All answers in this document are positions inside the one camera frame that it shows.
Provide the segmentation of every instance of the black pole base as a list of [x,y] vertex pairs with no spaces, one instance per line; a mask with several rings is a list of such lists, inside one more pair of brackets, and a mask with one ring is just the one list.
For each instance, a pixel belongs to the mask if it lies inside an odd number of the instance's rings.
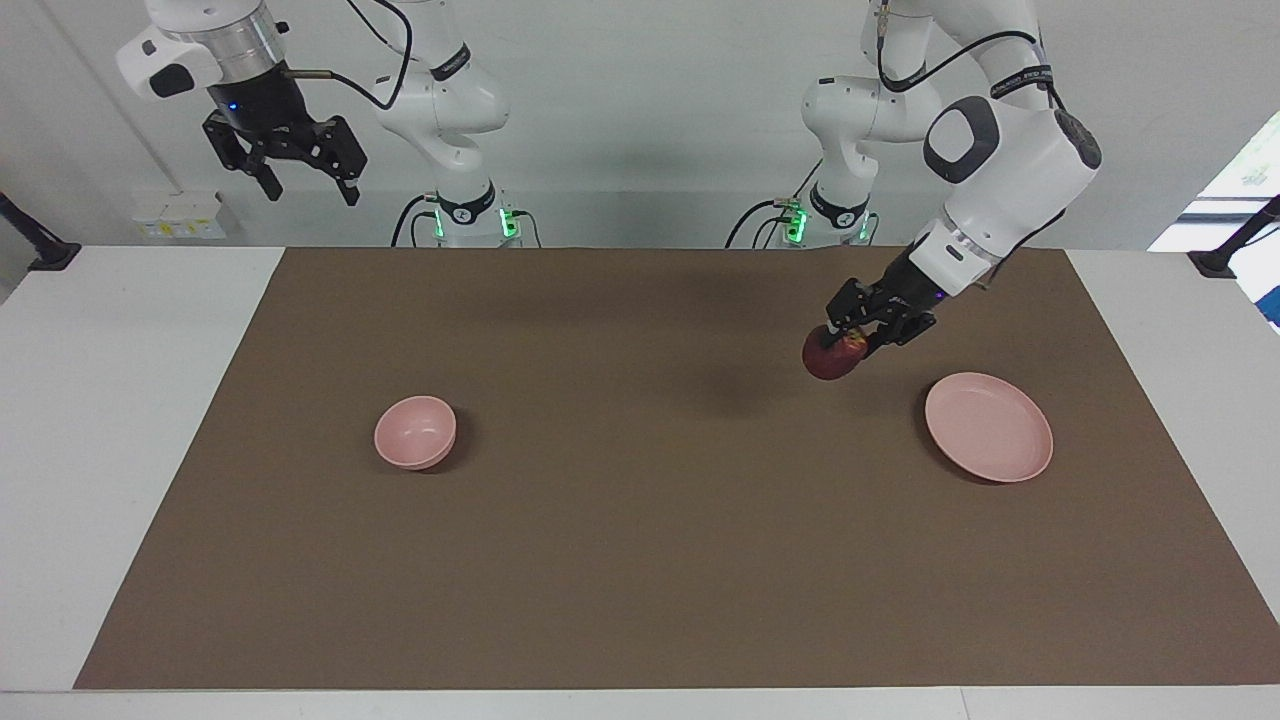
[[65,270],[67,266],[72,264],[72,260],[79,255],[81,245],[78,242],[65,242],[61,245],[60,250],[64,251],[61,258],[52,260],[40,258],[28,265],[27,269],[33,273],[56,273],[58,270]]
[[1196,250],[1187,254],[1192,259],[1192,265],[1199,270],[1202,275],[1215,281],[1234,281],[1236,279],[1235,273],[1231,268],[1222,261],[1222,256],[1213,250]]

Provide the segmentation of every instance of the pink plate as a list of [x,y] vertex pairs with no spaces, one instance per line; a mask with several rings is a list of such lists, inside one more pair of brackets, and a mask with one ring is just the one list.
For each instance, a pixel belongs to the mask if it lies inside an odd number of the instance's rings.
[[987,480],[1029,480],[1053,459],[1053,430],[1044,413],[1023,391],[991,375],[960,373],[938,382],[924,418],[942,452]]
[[457,434],[458,420],[449,404],[438,397],[410,397],[378,420],[374,447],[402,470],[426,470],[449,455]]

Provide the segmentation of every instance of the black stand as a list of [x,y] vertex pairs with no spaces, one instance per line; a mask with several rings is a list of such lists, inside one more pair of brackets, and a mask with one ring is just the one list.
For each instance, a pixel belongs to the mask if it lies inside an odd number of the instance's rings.
[[49,228],[38,220],[22,211],[9,197],[0,192],[0,217],[9,220],[23,237],[36,249],[38,258],[27,268],[32,272],[55,272],[65,269],[72,264],[81,246],[74,242],[63,242]]
[[1258,233],[1263,228],[1276,222],[1277,218],[1280,218],[1280,195],[1272,197],[1266,208],[1258,210],[1258,214],[1249,218],[1249,222],[1244,223],[1244,227],[1235,231],[1235,234],[1222,243],[1222,247],[1208,251],[1197,250],[1188,252],[1188,256],[1190,256],[1196,269],[1206,278],[1234,281],[1235,273],[1231,272],[1231,258],[1249,245],[1249,241],[1258,237]]

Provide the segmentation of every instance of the white table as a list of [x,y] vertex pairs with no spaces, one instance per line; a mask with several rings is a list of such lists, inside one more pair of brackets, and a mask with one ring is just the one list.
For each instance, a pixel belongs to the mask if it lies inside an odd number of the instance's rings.
[[[1280,687],[70,692],[280,256],[90,247],[0,305],[0,719],[1280,717]],[[1180,255],[1070,258],[1275,614],[1280,336]]]

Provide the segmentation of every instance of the red apple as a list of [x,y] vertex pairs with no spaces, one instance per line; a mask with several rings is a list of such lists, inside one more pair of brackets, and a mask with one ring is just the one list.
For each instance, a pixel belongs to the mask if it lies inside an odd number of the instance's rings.
[[828,348],[822,347],[822,341],[826,337],[828,337],[827,328],[819,325],[804,341],[804,366],[810,375],[819,380],[838,380],[854,372],[854,368],[867,359],[869,350],[867,336],[858,328],[850,331]]

